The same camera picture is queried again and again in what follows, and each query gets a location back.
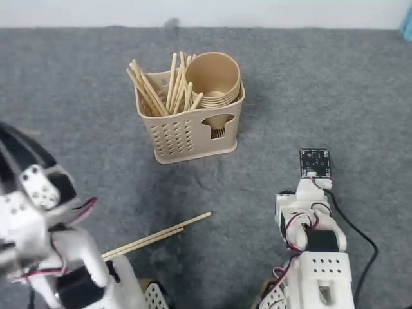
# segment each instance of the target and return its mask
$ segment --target gray carpet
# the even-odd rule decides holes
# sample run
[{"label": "gray carpet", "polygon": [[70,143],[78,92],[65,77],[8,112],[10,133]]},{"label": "gray carpet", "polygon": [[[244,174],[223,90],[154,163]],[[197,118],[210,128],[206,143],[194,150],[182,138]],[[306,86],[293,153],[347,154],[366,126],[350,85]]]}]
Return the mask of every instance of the gray carpet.
[{"label": "gray carpet", "polygon": [[[234,153],[155,161],[124,70],[132,58],[167,70],[179,50],[239,61],[247,98]],[[397,32],[0,30],[0,104],[2,120],[41,132],[84,199],[99,197],[82,226],[102,251],[214,212],[128,254],[179,309],[249,308],[286,261],[274,196],[295,189],[300,147],[330,148],[339,203],[380,248],[359,309],[412,304],[412,45]],[[336,218],[355,284],[372,250]],[[25,308],[24,288],[0,289],[0,308]]]}]

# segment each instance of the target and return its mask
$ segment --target chopstick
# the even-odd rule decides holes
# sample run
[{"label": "chopstick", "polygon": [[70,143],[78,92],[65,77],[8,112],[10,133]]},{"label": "chopstick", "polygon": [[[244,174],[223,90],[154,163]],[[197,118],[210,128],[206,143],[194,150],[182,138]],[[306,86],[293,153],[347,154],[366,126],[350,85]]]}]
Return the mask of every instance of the chopstick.
[{"label": "chopstick", "polygon": [[139,68],[139,65],[137,64],[137,61],[133,59],[131,67],[135,71],[135,74],[137,78],[141,77],[142,79],[142,84],[146,86],[148,92],[151,94],[151,96],[154,98],[153,102],[157,106],[158,110],[163,113],[163,116],[168,116],[169,112],[166,110],[165,106],[163,105],[162,101],[160,100],[158,94],[156,91],[153,89],[151,83],[147,79],[145,73]]},{"label": "chopstick", "polygon": [[[148,112],[147,108],[149,108],[152,116],[164,117],[197,108],[199,102],[197,103],[196,107],[192,108],[195,105],[192,105],[191,98],[193,85],[190,88],[189,85],[186,84],[184,77],[186,68],[191,63],[191,61],[196,58],[196,54],[187,56],[183,51],[180,51],[179,56],[180,65],[177,69],[176,76],[176,63],[178,54],[172,54],[169,85],[167,87],[167,91],[163,88],[160,88],[160,91],[162,91],[161,95],[159,94],[159,92],[155,91],[154,87],[150,83],[146,74],[139,67],[136,60],[133,59],[129,64],[130,68],[126,69],[127,74],[135,85],[136,97],[138,92],[139,94],[141,94],[143,103],[142,108],[144,109],[145,113]],[[136,107],[139,108],[139,102],[136,102]]]},{"label": "chopstick", "polygon": [[174,225],[174,226],[172,226],[172,227],[169,227],[168,229],[161,230],[160,232],[157,232],[157,233],[152,234],[152,235],[150,235],[150,236],[146,236],[146,237],[144,237],[144,238],[142,238],[142,239],[140,239],[140,240],[134,241],[134,242],[129,243],[129,244],[127,244],[127,245],[124,245],[124,246],[122,246],[122,247],[120,247],[120,248],[117,248],[117,249],[114,249],[114,250],[112,250],[112,251],[109,251],[109,252],[103,254],[102,257],[105,258],[106,256],[110,256],[110,255],[115,254],[115,253],[117,253],[117,252],[123,252],[124,250],[127,250],[128,248],[136,247],[137,245],[142,244],[142,243],[145,243],[145,242],[147,242],[147,241],[151,241],[152,239],[157,239],[157,238],[159,238],[160,236],[162,236],[162,235],[164,235],[164,234],[167,234],[167,233],[170,233],[170,232],[172,232],[172,231],[174,231],[174,230],[178,230],[178,229],[181,229],[181,228],[183,228],[183,227],[186,227],[186,226],[188,226],[188,225],[190,225],[190,224],[192,224],[192,223],[195,223],[195,222],[197,222],[197,221],[200,221],[200,220],[202,220],[202,219],[205,219],[205,218],[207,218],[207,217],[209,217],[209,216],[211,216],[211,215],[212,215],[212,212],[210,212],[210,211],[209,211],[209,212],[206,212],[206,213],[201,214],[201,215],[199,215],[199,216],[197,216],[197,217],[191,218],[191,219],[189,219],[189,220],[187,220],[187,221],[184,221],[184,222],[182,222],[182,223],[179,223],[179,224],[177,224],[177,225]]},{"label": "chopstick", "polygon": [[191,106],[190,110],[194,110],[198,107],[200,101],[203,98],[203,92],[199,93],[198,97],[196,98],[196,100],[193,102],[193,105]]},{"label": "chopstick", "polygon": [[185,98],[185,107],[183,108],[184,111],[189,110],[189,107],[191,105],[191,97],[192,97],[192,89],[193,89],[193,83],[189,83],[189,85],[187,85],[187,90],[186,90],[186,98]]},{"label": "chopstick", "polygon": [[179,94],[180,90],[180,81],[182,79],[182,74],[183,74],[183,68],[185,66],[185,55],[183,54],[182,51],[180,51],[180,66],[179,66],[179,71],[178,71],[178,76],[176,78],[176,82],[174,83],[174,89],[173,89],[173,94],[172,94],[172,101],[171,101],[171,107],[170,107],[170,112],[173,113],[174,111],[174,102],[176,100],[176,97]]},{"label": "chopstick", "polygon": [[148,241],[143,241],[141,243],[137,243],[136,245],[129,246],[129,247],[124,247],[124,248],[122,247],[123,248],[122,250],[116,249],[116,250],[113,250],[113,251],[109,251],[109,252],[103,254],[102,258],[103,258],[104,261],[108,261],[108,260],[112,259],[115,256],[119,256],[121,254],[126,254],[128,252],[143,248],[143,247],[148,246],[152,243],[156,243],[160,240],[163,240],[163,239],[168,238],[170,236],[176,235],[177,233],[180,233],[180,232],[183,232],[183,231],[184,231],[184,228],[181,227],[180,229],[172,230],[171,232],[162,234],[161,236],[158,236],[156,238],[152,238]]},{"label": "chopstick", "polygon": [[139,81],[137,81],[136,77],[133,75],[133,73],[131,72],[130,69],[126,69],[126,72],[129,75],[130,79],[133,81],[133,84],[135,85],[137,90],[142,95],[142,97],[145,100],[146,104],[150,107],[153,115],[154,116],[159,116],[160,115],[159,110],[157,110],[155,105],[153,105],[152,100],[149,98],[149,96],[145,92],[143,85],[141,85],[141,83],[139,83]]},{"label": "chopstick", "polygon": [[172,55],[172,66],[171,66],[171,69],[170,69],[169,89],[167,90],[167,99],[166,99],[166,109],[167,110],[170,110],[170,101],[172,99],[174,74],[176,73],[176,60],[177,60],[177,54],[173,53],[173,55]]}]

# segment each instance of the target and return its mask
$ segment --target wire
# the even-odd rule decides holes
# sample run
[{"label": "wire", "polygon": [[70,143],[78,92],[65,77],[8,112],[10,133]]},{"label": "wire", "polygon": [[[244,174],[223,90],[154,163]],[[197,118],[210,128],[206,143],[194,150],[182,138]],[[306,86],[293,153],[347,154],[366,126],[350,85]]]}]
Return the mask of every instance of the wire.
[{"label": "wire", "polygon": [[290,242],[288,241],[287,232],[288,232],[288,228],[289,228],[298,218],[303,217],[303,216],[306,216],[306,217],[309,219],[309,222],[310,222],[309,229],[316,229],[316,227],[317,227],[318,224],[319,224],[319,218],[317,217],[316,214],[315,214],[316,221],[315,221],[315,223],[312,223],[311,217],[309,216],[309,214],[307,214],[307,213],[305,213],[305,212],[298,212],[298,213],[296,213],[296,214],[288,221],[288,223],[286,224],[286,227],[285,227],[285,241],[286,241],[286,246],[287,246],[289,249],[292,249],[292,250],[298,251],[298,252],[303,252],[303,249],[299,248],[299,247],[296,246],[296,245],[290,244]]},{"label": "wire", "polygon": [[30,287],[30,293],[28,296],[28,305],[27,305],[27,309],[35,309],[35,303],[34,303],[34,299],[35,299],[35,292],[34,292],[34,288],[31,286]]},{"label": "wire", "polygon": [[368,261],[368,263],[366,264],[362,274],[360,275],[356,290],[355,290],[355,296],[354,296],[354,303],[355,303],[355,308],[357,307],[357,304],[359,302],[359,296],[361,294],[361,290],[363,287],[363,283],[365,282],[366,276],[368,275],[369,269],[371,268],[373,262],[375,262],[376,258],[378,257],[379,254],[379,249],[378,246],[376,246],[375,242],[370,239],[368,237],[368,235],[366,235],[365,233],[363,233],[363,231],[361,231],[355,224],[353,224],[348,217],[346,217],[346,215],[343,213],[343,211],[341,210],[341,208],[338,206],[338,203],[336,201],[336,197],[333,194],[333,192],[331,190],[328,189],[324,189],[319,187],[316,184],[315,178],[312,178],[312,182],[314,183],[314,185],[320,189],[322,189],[324,192],[328,193],[332,199],[333,204],[335,205],[336,211],[341,215],[342,219],[359,235],[361,235],[372,247],[373,247],[373,255],[370,258],[370,260]]},{"label": "wire", "polygon": [[93,198],[88,199],[83,205],[78,206],[78,207],[74,207],[74,208],[72,208],[72,209],[73,209],[74,211],[76,211],[76,210],[78,210],[78,209],[82,209],[82,208],[85,208],[86,206],[89,206],[89,204],[91,204],[91,203],[96,203],[96,201],[97,201],[97,198],[96,198],[96,197],[93,197]]},{"label": "wire", "polygon": [[82,211],[78,216],[74,217],[72,220],[70,220],[69,222],[67,222],[67,226],[73,226],[78,224],[79,222],[83,221],[84,219],[86,219],[91,212],[95,209],[97,204],[97,198],[91,198],[90,200],[88,200],[83,206],[81,206],[79,209],[83,209],[85,208],[84,211]]},{"label": "wire", "polygon": [[279,276],[277,275],[276,272],[280,272],[280,273],[283,274],[285,272],[285,270],[282,267],[274,267],[273,268],[273,270],[272,270],[273,276],[279,279]]},{"label": "wire", "polygon": [[[297,258],[297,257],[300,256],[300,255],[301,255],[301,254],[296,254],[296,255],[292,256],[292,257],[289,259],[289,262],[288,262],[286,268],[283,270],[282,275],[281,275],[281,276],[279,277],[279,279],[276,281],[275,285],[269,290],[268,294],[269,294],[269,293],[272,293],[274,290],[276,290],[276,289],[283,283],[283,281],[285,281],[286,275],[288,274],[288,272],[289,272],[289,270],[290,270],[290,266],[292,265],[293,259],[294,259],[294,258]],[[278,303],[278,302],[275,302],[275,303],[271,304],[271,305],[269,306],[269,309],[271,309],[271,308],[272,308],[274,305],[276,305],[277,303]]]},{"label": "wire", "polygon": [[22,279],[26,279],[28,281],[28,278],[33,277],[33,276],[39,276],[39,275],[44,275],[44,276],[49,276],[49,275],[55,275],[55,276],[62,276],[67,272],[67,261],[66,259],[62,256],[62,254],[57,250],[56,246],[54,245],[53,242],[53,236],[50,234],[50,245],[56,252],[56,254],[59,256],[62,266],[60,268],[47,268],[47,269],[40,269],[40,270],[33,270],[29,272],[23,272],[23,275],[20,277],[12,279],[12,282],[18,282],[21,281]]},{"label": "wire", "polygon": [[331,211],[330,208],[329,208],[328,206],[326,206],[324,203],[319,203],[319,202],[313,203],[313,204],[311,204],[310,208],[313,209],[315,205],[322,205],[324,208],[328,209],[329,216],[332,217],[332,211]]}]

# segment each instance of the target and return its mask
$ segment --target keyhole-shaped cutout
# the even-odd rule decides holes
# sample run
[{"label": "keyhole-shaped cutout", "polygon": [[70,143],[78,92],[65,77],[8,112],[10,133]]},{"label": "keyhole-shaped cutout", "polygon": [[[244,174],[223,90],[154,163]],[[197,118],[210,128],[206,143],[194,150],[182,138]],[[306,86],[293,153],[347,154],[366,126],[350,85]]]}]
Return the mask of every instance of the keyhole-shaped cutout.
[{"label": "keyhole-shaped cutout", "polygon": [[222,114],[211,116],[202,121],[202,124],[211,127],[211,139],[224,138],[226,123],[234,119],[234,115]]}]

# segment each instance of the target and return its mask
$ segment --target utensil holder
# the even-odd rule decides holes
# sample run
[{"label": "utensil holder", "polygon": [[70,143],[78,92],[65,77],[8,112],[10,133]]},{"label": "utensil holder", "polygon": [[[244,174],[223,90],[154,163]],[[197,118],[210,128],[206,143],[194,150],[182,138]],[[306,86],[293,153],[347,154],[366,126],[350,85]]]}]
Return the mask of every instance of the utensil holder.
[{"label": "utensil holder", "polygon": [[[156,91],[166,91],[169,85],[170,71],[146,74]],[[230,153],[238,145],[237,133],[245,88],[241,85],[235,102],[222,108],[200,108],[183,111],[176,115],[152,117],[145,107],[142,97],[135,89],[137,113],[143,119],[149,132],[156,160],[161,164],[170,164],[204,156]],[[220,130],[212,130],[205,120],[227,114],[228,121]]]}]

